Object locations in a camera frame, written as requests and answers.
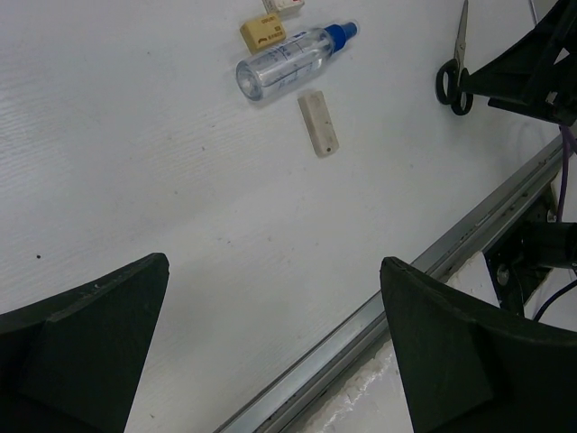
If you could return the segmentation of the black handled scissors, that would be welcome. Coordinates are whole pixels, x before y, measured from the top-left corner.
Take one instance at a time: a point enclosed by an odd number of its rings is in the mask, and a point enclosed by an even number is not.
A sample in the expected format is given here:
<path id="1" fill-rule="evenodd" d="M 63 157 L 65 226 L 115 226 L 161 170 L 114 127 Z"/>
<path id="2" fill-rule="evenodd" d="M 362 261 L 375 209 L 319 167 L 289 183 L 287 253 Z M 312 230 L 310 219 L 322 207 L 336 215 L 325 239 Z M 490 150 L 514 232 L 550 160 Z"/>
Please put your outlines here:
<path id="1" fill-rule="evenodd" d="M 458 116 L 467 115 L 473 103 L 473 94 L 462 89 L 463 79 L 469 76 L 467 68 L 464 67 L 468 9 L 469 2 L 464 0 L 453 57 L 443 64 L 435 76 L 437 101 L 441 105 L 451 107 L 453 113 Z"/>

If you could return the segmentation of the clear glue bottle blue cap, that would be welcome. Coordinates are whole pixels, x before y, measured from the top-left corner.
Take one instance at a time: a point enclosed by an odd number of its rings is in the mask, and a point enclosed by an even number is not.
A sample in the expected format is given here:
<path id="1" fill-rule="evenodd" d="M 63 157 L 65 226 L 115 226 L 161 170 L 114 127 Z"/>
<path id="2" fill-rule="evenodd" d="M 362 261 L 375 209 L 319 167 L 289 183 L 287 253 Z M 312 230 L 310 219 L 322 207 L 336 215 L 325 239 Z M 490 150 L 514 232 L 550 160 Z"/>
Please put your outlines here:
<path id="1" fill-rule="evenodd" d="M 315 75 L 359 30 L 358 23 L 351 21 L 299 32 L 240 61 L 237 85 L 252 102 L 276 96 Z"/>

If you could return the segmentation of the small yellow eraser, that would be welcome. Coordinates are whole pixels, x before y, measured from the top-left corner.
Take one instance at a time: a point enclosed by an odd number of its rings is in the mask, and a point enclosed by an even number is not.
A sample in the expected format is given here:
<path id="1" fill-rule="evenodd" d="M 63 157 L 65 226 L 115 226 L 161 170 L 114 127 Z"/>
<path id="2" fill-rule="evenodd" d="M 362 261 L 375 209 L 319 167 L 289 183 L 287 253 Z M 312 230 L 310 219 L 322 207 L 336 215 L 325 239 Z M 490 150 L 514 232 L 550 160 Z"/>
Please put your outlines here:
<path id="1" fill-rule="evenodd" d="M 287 38 L 278 14 L 266 14 L 245 22 L 240 34 L 251 54 L 268 49 Z"/>

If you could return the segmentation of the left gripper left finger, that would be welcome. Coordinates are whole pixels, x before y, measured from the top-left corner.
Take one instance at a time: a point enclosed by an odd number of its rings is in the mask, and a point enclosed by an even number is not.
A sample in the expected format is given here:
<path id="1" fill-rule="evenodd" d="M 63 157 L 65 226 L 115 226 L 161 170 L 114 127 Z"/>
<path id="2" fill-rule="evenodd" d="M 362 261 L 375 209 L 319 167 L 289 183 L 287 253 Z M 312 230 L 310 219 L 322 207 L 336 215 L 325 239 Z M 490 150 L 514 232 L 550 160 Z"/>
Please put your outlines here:
<path id="1" fill-rule="evenodd" d="M 169 280 L 151 253 L 1 316 L 3 432 L 122 432 Z"/>

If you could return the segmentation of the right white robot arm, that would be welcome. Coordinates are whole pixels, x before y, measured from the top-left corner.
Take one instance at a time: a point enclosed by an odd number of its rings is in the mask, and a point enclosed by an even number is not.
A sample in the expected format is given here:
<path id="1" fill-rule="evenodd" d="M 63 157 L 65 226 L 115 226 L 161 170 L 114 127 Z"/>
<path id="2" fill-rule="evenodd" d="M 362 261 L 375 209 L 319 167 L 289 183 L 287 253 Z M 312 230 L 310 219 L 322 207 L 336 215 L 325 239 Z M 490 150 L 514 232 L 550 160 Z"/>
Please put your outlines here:
<path id="1" fill-rule="evenodd" d="M 576 1 L 558 1 L 520 41 L 463 80 L 489 105 L 553 124 L 576 121 Z"/>

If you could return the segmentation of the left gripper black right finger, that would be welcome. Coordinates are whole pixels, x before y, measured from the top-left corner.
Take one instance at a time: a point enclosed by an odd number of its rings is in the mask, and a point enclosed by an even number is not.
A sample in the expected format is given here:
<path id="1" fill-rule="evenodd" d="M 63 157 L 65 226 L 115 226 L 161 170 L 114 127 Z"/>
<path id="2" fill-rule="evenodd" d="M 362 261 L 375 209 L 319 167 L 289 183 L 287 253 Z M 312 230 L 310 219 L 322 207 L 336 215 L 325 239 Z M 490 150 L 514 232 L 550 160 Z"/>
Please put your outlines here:
<path id="1" fill-rule="evenodd" d="M 415 432 L 574 432 L 576 335 L 383 260 L 381 296 Z"/>

